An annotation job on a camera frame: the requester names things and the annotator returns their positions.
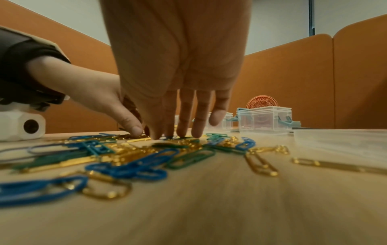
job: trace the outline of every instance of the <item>white wall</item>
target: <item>white wall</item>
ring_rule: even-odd
[[[98,0],[11,0],[109,44]],[[308,0],[253,0],[246,54],[309,36]]]
[[[98,0],[10,0],[109,44]]]
[[[252,10],[246,54],[309,36],[308,0],[253,0]]]
[[[384,14],[387,0],[314,0],[315,33],[334,36],[347,25]]]

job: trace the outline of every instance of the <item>hand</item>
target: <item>hand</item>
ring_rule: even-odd
[[[27,70],[42,85],[109,115],[132,135],[143,132],[135,105],[122,95],[118,75],[78,67],[53,57],[31,60]]]
[[[185,136],[196,91],[192,136],[225,116],[244,58],[251,0],[100,0],[121,76],[152,138]]]

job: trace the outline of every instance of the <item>orange partition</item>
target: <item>orange partition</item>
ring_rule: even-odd
[[[387,129],[387,15],[333,38],[336,128]]]
[[[304,127],[334,128],[333,44],[320,34],[247,55],[229,111],[269,95]]]
[[[0,0],[0,25],[58,44],[74,65],[117,74],[109,45],[7,0]],[[52,105],[42,115],[47,121],[47,133],[117,130],[114,120],[72,100]]]

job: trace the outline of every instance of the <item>wooden table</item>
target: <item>wooden table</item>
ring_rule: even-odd
[[[75,194],[0,209],[0,244],[387,244],[387,176],[298,166],[291,157],[364,162],[297,146],[290,135],[250,137],[258,146],[289,147],[290,156],[262,154],[279,169],[278,177],[254,174],[240,155],[217,153],[189,168],[169,171],[164,181],[134,182],[131,195],[120,200]],[[2,170],[0,178],[52,178],[63,171],[23,175]]]

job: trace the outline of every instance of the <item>black sleeve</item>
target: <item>black sleeve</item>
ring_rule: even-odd
[[[62,103],[64,94],[41,85],[26,69],[28,61],[41,56],[52,56],[70,63],[54,46],[38,43],[31,37],[0,28],[2,104],[6,101],[25,104]]]

